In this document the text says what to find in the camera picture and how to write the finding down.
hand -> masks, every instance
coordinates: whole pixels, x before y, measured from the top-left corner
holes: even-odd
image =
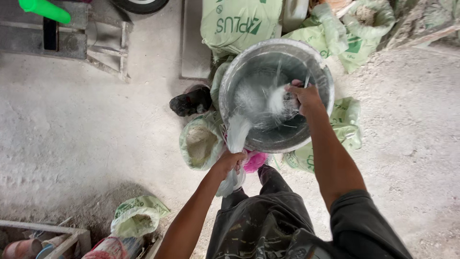
[[[227,177],[228,172],[232,169],[239,171],[242,161],[246,158],[247,155],[245,153],[232,154],[230,151],[226,150],[209,171],[219,174],[223,181]]]
[[[291,85],[285,86],[284,89],[292,93],[293,98],[299,101],[299,113],[303,116],[307,115],[307,112],[311,107],[322,105],[318,89],[314,84],[308,83],[308,87],[303,88],[302,81],[294,79],[292,80]]]

green plastic pipe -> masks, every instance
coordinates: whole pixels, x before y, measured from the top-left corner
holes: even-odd
[[[26,12],[34,12],[63,24],[70,23],[70,14],[47,0],[19,0],[19,5]]]

dark pants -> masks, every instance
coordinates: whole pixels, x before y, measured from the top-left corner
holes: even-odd
[[[260,189],[260,195],[263,194],[275,194],[277,192],[292,192],[291,188],[284,181],[280,173],[269,165],[262,165],[257,170],[262,188]],[[232,194],[222,199],[221,209],[228,209],[235,207],[238,203],[249,198],[244,193],[243,188],[234,191]]]

tire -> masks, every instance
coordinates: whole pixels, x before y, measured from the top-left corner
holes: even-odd
[[[111,0],[119,8],[135,14],[150,14],[161,10],[169,0]],[[136,1],[147,1],[150,3],[139,4]]]

sleeve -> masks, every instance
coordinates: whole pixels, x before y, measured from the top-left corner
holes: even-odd
[[[331,205],[333,245],[351,256],[412,259],[365,190],[350,191]]]

